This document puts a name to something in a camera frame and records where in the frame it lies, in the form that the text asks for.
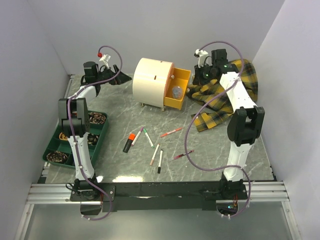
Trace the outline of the clear tape roll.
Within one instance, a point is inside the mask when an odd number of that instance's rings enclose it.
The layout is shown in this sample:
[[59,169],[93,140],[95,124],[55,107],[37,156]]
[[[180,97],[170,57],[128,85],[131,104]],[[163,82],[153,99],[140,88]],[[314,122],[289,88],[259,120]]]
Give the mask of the clear tape roll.
[[172,98],[180,100],[183,97],[183,89],[180,86],[174,86],[172,88]]

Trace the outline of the round drawer organizer box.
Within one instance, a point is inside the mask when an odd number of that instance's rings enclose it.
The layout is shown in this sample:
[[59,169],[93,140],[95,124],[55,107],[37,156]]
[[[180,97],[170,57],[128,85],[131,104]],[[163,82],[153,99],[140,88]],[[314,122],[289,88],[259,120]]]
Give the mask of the round drawer organizer box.
[[[176,68],[174,63],[149,58],[141,58],[132,80],[132,93],[135,101],[142,105],[150,105],[182,109],[191,71]],[[172,88],[180,86],[183,97],[172,98]]]

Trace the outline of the orange red pen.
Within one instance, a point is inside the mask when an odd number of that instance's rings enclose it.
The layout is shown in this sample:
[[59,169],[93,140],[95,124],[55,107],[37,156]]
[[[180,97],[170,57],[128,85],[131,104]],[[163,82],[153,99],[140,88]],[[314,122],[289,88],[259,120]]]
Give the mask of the orange red pen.
[[180,131],[180,130],[182,130],[182,129],[183,129],[183,127],[176,128],[176,129],[174,129],[174,130],[171,130],[171,131],[169,131],[169,132],[166,132],[166,133],[162,134],[160,137],[163,138],[163,137],[165,137],[165,136],[168,136],[168,135],[170,135],[170,134],[173,134],[173,133],[175,133],[175,132],[178,132],[178,131]]

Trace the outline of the dark red pen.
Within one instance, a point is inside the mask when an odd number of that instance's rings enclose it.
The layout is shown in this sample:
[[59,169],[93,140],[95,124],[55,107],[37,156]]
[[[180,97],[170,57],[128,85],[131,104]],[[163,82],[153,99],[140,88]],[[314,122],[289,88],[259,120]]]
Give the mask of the dark red pen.
[[195,151],[195,150],[193,149],[193,150],[188,151],[187,153],[179,154],[179,155],[175,156],[172,160],[174,161],[174,160],[177,160],[177,159],[179,159],[179,158],[182,158],[182,157],[186,156],[187,154],[193,153],[194,151]]

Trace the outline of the black cap marker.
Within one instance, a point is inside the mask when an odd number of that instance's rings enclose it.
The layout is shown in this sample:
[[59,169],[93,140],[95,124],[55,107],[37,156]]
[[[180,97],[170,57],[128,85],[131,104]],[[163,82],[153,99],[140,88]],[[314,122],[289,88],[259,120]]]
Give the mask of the black cap marker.
[[159,163],[158,163],[158,167],[157,167],[157,173],[158,174],[161,173],[162,163],[163,163],[163,156],[164,156],[164,151],[161,149],[160,150],[160,154],[159,154]]

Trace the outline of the pink cap marker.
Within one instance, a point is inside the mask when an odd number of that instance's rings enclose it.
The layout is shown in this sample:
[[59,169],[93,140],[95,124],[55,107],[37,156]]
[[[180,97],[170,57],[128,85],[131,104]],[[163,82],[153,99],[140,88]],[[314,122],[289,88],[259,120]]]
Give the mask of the pink cap marker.
[[150,161],[150,163],[149,163],[150,166],[153,165],[153,163],[154,163],[154,161],[155,161],[155,158],[156,158],[156,154],[157,154],[159,148],[160,148],[160,144],[158,143],[158,144],[156,145],[156,147],[155,147],[155,150],[154,150],[154,152],[153,152],[151,161]]

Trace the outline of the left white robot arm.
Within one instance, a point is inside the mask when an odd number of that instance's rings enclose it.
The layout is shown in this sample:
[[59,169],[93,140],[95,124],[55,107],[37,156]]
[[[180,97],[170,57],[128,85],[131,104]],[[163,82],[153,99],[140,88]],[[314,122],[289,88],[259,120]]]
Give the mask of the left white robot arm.
[[93,61],[83,64],[84,75],[81,84],[73,95],[58,100],[58,124],[65,134],[71,147],[75,164],[75,178],[78,181],[87,181],[82,189],[82,195],[88,201],[96,200],[100,195],[100,188],[94,185],[95,170],[91,163],[88,146],[90,131],[90,117],[87,103],[96,98],[101,90],[101,85],[121,85],[132,78],[122,72],[122,68],[106,64],[99,69],[99,65]]

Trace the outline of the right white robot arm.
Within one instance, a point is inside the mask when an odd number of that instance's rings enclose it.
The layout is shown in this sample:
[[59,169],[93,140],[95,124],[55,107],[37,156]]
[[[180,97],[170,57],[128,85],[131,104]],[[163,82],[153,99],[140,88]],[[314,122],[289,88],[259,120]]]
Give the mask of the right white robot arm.
[[211,65],[206,63],[206,51],[197,49],[195,56],[199,58],[198,65],[195,66],[196,77],[202,82],[217,79],[227,91],[226,95],[232,106],[233,115],[227,126],[230,152],[227,168],[223,170],[223,177],[228,182],[219,187],[220,196],[231,199],[237,193],[232,182],[239,182],[244,178],[242,169],[246,165],[250,149],[261,134],[265,110],[258,107],[249,96],[238,68],[234,63],[228,63],[225,49],[211,51]]

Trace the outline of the yellow plaid cloth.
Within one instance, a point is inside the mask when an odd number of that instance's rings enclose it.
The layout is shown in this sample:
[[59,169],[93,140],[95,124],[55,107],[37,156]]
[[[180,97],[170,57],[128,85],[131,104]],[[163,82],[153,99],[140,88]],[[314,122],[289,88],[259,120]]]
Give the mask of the yellow plaid cloth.
[[[247,59],[244,60],[241,80],[250,98],[256,102],[258,100],[258,77],[255,67]],[[212,79],[205,85],[199,85],[194,81],[193,84],[187,86],[186,96],[203,106],[223,91],[223,87],[216,79]],[[226,94],[216,98],[206,107],[212,110],[212,113],[203,111],[197,116],[194,125],[198,132],[212,129],[233,115],[233,108]]]

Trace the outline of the green cap marker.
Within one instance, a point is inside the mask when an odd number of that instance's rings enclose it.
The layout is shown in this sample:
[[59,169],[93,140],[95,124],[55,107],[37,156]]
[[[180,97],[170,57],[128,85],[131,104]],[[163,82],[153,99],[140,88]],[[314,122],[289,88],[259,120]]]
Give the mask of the green cap marker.
[[146,136],[146,138],[147,138],[148,143],[150,144],[150,146],[151,146],[152,148],[154,148],[155,146],[154,146],[154,144],[153,144],[153,142],[152,142],[152,140],[151,140],[151,138],[150,138],[150,136],[149,136],[149,134],[148,134],[148,132],[147,132],[147,130],[146,130],[145,128],[143,128],[143,132],[144,132],[144,134],[145,134],[145,136]]

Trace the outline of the orange black highlighter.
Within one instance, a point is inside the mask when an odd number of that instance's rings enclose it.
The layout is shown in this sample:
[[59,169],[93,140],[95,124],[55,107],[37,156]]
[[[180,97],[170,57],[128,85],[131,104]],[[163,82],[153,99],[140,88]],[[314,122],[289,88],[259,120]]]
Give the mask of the orange black highlighter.
[[129,149],[130,149],[131,146],[132,146],[132,143],[133,143],[135,137],[136,137],[136,135],[135,135],[134,133],[131,133],[131,134],[129,135],[129,137],[128,137],[126,143],[125,143],[125,146],[124,146],[124,148],[123,148],[123,150],[122,150],[124,153],[128,153]]

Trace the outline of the purple cap marker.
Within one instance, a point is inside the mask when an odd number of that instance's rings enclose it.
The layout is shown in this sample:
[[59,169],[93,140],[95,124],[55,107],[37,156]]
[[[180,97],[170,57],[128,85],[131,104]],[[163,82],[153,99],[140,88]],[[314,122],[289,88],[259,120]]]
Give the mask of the purple cap marker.
[[138,131],[138,133],[136,134],[136,136],[135,136],[135,138],[134,138],[134,140],[132,141],[132,144],[131,144],[132,147],[136,144],[136,142],[137,142],[139,136],[141,135],[143,129],[144,129],[144,127],[141,127],[141,129],[140,129],[140,130]]

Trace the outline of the yellow rubber bands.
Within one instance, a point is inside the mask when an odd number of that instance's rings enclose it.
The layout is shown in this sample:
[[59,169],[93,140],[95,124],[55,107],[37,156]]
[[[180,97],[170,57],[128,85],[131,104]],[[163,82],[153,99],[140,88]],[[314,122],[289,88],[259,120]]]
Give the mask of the yellow rubber bands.
[[63,133],[61,132],[58,136],[58,138],[62,141],[67,141],[68,140],[68,137]]

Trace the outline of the green compartment tray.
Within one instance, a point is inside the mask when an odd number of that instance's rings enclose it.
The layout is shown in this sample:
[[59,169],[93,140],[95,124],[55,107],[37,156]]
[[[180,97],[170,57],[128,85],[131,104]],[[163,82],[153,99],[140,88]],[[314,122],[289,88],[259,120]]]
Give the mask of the green compartment tray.
[[[104,124],[89,123],[89,125],[90,125],[89,133],[99,135],[99,140],[96,145],[89,145],[88,144],[90,161],[91,161],[91,164],[94,165],[98,159],[98,155],[100,153],[102,143],[104,141],[104,138],[106,136],[106,133],[107,133],[107,130],[109,127],[109,122],[108,122],[108,115],[105,112],[89,111],[88,115],[90,112],[101,113],[106,116],[106,121]],[[64,168],[69,168],[69,169],[74,170],[75,169],[75,162],[74,162],[71,146],[68,141],[59,139],[60,133],[62,133],[62,131],[61,131],[61,128],[58,126],[55,129],[55,132],[54,132],[51,140],[49,141],[48,146],[46,147],[46,149],[42,155],[42,160],[44,162],[49,163],[54,166],[64,167]],[[67,156],[68,156],[67,161],[64,164],[47,161],[47,159],[46,159],[47,154],[50,152],[54,152],[54,151],[60,151],[60,152],[67,154]]]

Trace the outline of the black base beam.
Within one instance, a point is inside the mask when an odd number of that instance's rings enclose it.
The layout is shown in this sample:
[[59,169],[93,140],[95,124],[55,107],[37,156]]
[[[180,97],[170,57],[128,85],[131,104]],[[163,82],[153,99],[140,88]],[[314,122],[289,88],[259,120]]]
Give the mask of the black base beam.
[[202,209],[215,211],[217,201],[247,200],[245,182],[185,181],[185,182],[109,182],[98,186],[108,196],[88,183],[71,188],[70,201],[101,204],[103,212],[137,210]]

